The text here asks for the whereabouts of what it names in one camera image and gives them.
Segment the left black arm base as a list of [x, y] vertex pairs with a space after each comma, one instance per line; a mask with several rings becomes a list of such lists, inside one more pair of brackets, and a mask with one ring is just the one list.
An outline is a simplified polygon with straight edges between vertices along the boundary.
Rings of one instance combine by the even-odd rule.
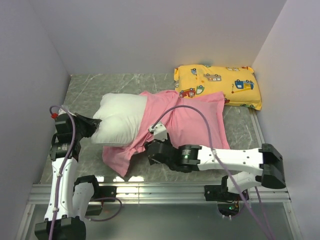
[[117, 187], [114, 185], [100, 185], [98, 192], [92, 197], [93, 203], [90, 203], [87, 207], [85, 217], [100, 216], [103, 211], [104, 204], [115, 203], [115, 197], [117, 195]]

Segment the pink pillowcase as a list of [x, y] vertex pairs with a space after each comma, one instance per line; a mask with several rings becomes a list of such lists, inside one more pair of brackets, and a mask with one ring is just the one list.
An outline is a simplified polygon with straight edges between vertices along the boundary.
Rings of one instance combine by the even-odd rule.
[[169, 133], [174, 147], [182, 145], [203, 145], [213, 143], [216, 149], [229, 149], [225, 132], [223, 110], [225, 98], [216, 92], [196, 98], [181, 98], [174, 90], [155, 94], [144, 91], [140, 96], [147, 97], [137, 137], [124, 147], [104, 146], [103, 162], [124, 177], [134, 154], [144, 152], [144, 143], [152, 140], [148, 129], [160, 119]]

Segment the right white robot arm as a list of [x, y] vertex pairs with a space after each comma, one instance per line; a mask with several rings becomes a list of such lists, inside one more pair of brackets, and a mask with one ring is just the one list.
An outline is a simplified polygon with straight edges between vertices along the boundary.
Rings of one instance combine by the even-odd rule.
[[172, 171], [237, 171], [236, 175], [221, 180], [220, 194], [226, 200], [258, 186], [286, 188], [283, 156], [271, 144], [247, 150], [210, 149], [190, 144], [175, 148], [169, 140], [153, 140], [144, 146], [151, 165], [164, 164]]

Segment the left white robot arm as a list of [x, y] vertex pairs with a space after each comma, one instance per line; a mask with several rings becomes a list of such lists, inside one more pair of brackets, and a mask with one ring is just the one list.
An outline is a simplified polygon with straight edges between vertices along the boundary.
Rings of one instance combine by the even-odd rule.
[[56, 132], [49, 152], [52, 166], [50, 199], [43, 222], [35, 225], [39, 240], [84, 240], [84, 222], [90, 201], [101, 195], [94, 175], [76, 177], [81, 151], [81, 139], [90, 138], [101, 120], [80, 114], [52, 114]]

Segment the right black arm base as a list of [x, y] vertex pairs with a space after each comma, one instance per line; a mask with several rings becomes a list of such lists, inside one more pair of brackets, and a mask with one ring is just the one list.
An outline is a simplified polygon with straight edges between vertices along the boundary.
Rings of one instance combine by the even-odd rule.
[[230, 221], [244, 211], [239, 193], [224, 190], [221, 185], [205, 185], [204, 198], [206, 202], [217, 202], [217, 210], [221, 217]]

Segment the white pillow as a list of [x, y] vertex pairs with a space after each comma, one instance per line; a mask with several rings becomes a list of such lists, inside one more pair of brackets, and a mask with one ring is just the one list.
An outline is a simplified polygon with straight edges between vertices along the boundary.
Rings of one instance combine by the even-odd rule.
[[127, 93], [107, 93], [93, 115], [101, 120], [90, 137], [94, 144], [108, 147], [129, 146], [137, 137], [147, 105], [147, 97]]

